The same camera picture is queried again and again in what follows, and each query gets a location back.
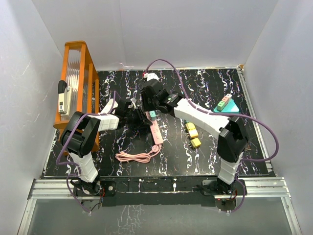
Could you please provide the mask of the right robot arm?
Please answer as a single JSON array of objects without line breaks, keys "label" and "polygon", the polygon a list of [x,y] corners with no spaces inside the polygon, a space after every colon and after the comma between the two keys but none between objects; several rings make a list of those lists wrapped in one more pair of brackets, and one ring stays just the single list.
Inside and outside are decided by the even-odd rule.
[{"label": "right robot arm", "polygon": [[159,110],[191,122],[217,140],[221,168],[213,187],[218,193],[230,194],[236,187],[237,170],[248,144],[243,121],[205,110],[179,92],[169,93],[156,79],[144,83],[141,99],[145,111]]}]

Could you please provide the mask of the blue plug adapter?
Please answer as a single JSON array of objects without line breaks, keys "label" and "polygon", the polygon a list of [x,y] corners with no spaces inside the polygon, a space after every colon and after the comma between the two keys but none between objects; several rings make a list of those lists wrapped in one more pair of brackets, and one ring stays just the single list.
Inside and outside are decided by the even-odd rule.
[{"label": "blue plug adapter", "polygon": [[150,115],[151,119],[156,118],[156,113],[155,113],[155,111],[150,111],[150,112],[149,112],[149,115]]}]

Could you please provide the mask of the yellow plug adapter one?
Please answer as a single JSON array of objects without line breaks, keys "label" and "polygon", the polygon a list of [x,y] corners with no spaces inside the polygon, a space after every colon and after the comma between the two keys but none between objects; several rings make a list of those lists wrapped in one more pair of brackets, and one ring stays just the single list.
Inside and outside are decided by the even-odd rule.
[{"label": "yellow plug adapter one", "polygon": [[196,129],[195,125],[191,122],[186,123],[185,127],[188,131]]}]

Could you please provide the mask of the yellow plug adapter three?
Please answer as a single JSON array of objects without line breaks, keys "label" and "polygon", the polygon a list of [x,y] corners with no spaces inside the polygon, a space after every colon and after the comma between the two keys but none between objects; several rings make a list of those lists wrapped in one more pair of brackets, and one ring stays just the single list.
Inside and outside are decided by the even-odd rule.
[{"label": "yellow plug adapter three", "polygon": [[193,149],[196,149],[201,145],[201,141],[198,138],[193,138],[190,140],[190,145]]}]

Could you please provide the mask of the teal triangular power strip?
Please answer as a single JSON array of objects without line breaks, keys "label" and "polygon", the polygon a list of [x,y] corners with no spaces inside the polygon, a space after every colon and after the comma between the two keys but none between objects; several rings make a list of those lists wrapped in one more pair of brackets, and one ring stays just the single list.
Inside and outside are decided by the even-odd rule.
[{"label": "teal triangular power strip", "polygon": [[233,99],[231,99],[224,107],[224,109],[219,112],[217,110],[217,106],[214,108],[214,112],[215,113],[232,113],[232,114],[239,114],[240,110],[238,108],[238,106],[235,104],[235,102],[233,101]]}]

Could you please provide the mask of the pink power strip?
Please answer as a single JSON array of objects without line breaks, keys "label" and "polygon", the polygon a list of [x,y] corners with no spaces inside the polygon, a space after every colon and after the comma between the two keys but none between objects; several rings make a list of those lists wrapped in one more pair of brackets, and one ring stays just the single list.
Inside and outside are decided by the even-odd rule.
[{"label": "pink power strip", "polygon": [[[146,114],[146,117],[152,122],[152,119],[149,115],[149,111],[146,111],[145,114]],[[150,125],[150,130],[151,130],[152,138],[154,140],[155,145],[163,144],[163,138],[162,138],[158,123],[157,124],[152,123],[152,125]]]}]

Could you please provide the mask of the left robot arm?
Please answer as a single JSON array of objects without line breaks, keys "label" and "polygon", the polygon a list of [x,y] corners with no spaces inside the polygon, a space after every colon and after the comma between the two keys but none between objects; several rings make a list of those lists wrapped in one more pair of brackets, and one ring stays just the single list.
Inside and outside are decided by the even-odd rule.
[{"label": "left robot arm", "polygon": [[85,194],[96,195],[100,192],[101,183],[91,153],[97,134],[117,130],[125,125],[140,129],[151,126],[152,122],[131,100],[110,99],[97,114],[74,112],[60,138],[62,146],[78,169],[78,182],[71,182],[72,185]]}]

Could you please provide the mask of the yellow plug adapter two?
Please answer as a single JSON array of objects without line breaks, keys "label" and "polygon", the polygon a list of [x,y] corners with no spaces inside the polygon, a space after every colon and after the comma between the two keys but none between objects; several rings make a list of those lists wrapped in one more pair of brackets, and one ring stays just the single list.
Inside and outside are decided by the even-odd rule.
[{"label": "yellow plug adapter two", "polygon": [[191,129],[191,130],[188,130],[188,135],[190,139],[194,139],[194,138],[197,138],[199,134],[196,129]]}]

